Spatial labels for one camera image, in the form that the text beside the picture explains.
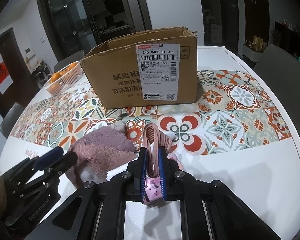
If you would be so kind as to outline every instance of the screw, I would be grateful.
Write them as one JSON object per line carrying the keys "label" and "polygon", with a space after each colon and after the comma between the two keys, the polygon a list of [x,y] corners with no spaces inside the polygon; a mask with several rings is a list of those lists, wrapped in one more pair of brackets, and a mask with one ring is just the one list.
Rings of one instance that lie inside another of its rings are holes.
{"label": "screw", "polygon": [[92,188],[94,186],[94,182],[89,180],[89,181],[86,181],[83,185],[85,188]]}
{"label": "screw", "polygon": [[179,178],[183,177],[185,173],[183,171],[176,171],[175,175]]}
{"label": "screw", "polygon": [[221,187],[222,186],[222,182],[220,180],[214,180],[212,182],[212,185],[215,186],[215,187]]}
{"label": "screw", "polygon": [[130,171],[124,171],[123,173],[121,173],[121,176],[124,178],[128,178],[131,176],[131,172]]}

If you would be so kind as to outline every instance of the gray chair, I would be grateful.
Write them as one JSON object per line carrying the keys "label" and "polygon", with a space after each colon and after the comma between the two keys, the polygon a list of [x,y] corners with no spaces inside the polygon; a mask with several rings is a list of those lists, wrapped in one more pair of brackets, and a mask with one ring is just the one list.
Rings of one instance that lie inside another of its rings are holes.
{"label": "gray chair", "polygon": [[253,70],[279,99],[300,136],[300,63],[271,44]]}
{"label": "gray chair", "polygon": [[61,60],[54,66],[54,72],[58,72],[60,69],[64,68],[65,66],[68,66],[72,62],[79,61],[85,55],[86,55],[85,52],[83,50],[80,50],[80,51],[72,54],[71,56]]}
{"label": "gray chair", "polygon": [[2,123],[0,124],[0,132],[5,138],[8,138],[13,126],[18,121],[18,118],[21,116],[24,109],[25,108],[19,103],[14,103],[14,105],[11,107],[11,109],[3,119]]}

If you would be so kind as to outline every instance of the table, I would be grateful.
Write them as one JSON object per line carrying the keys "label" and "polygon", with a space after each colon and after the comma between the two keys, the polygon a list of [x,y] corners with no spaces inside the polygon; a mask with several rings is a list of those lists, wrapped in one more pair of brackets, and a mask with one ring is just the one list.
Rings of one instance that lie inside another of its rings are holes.
{"label": "table", "polygon": [[[41,90],[5,144],[0,173],[57,145],[66,151],[123,111],[129,114],[127,137],[137,148],[148,122],[174,131],[175,153],[187,172],[207,182],[220,179],[282,240],[292,239],[300,229],[300,138],[287,112],[258,75],[224,47],[198,46],[198,82],[203,95],[195,104],[123,110],[105,109],[85,76],[53,98]],[[62,175],[61,200],[50,213],[74,190]],[[180,239],[178,202],[154,208],[128,202],[124,238]]]}

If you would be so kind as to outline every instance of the basket of oranges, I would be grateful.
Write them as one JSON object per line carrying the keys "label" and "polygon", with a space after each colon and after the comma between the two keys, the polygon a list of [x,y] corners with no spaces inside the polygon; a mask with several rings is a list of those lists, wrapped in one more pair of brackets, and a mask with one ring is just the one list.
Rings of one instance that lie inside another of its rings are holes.
{"label": "basket of oranges", "polygon": [[67,88],[71,87],[81,76],[82,68],[80,62],[76,61],[62,68],[60,71],[53,73],[44,88],[55,96]]}

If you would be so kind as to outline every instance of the patterned table runner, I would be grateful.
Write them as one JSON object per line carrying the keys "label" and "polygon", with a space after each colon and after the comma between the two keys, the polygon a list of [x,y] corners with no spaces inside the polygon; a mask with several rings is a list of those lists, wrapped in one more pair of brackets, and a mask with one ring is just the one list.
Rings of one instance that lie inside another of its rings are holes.
{"label": "patterned table runner", "polygon": [[28,106],[11,136],[48,147],[69,146],[83,135],[128,113],[127,137],[139,150],[142,128],[155,122],[176,134],[175,151],[191,155],[247,149],[291,137],[278,109],[258,82],[240,71],[198,71],[193,104],[106,109],[87,82]]}

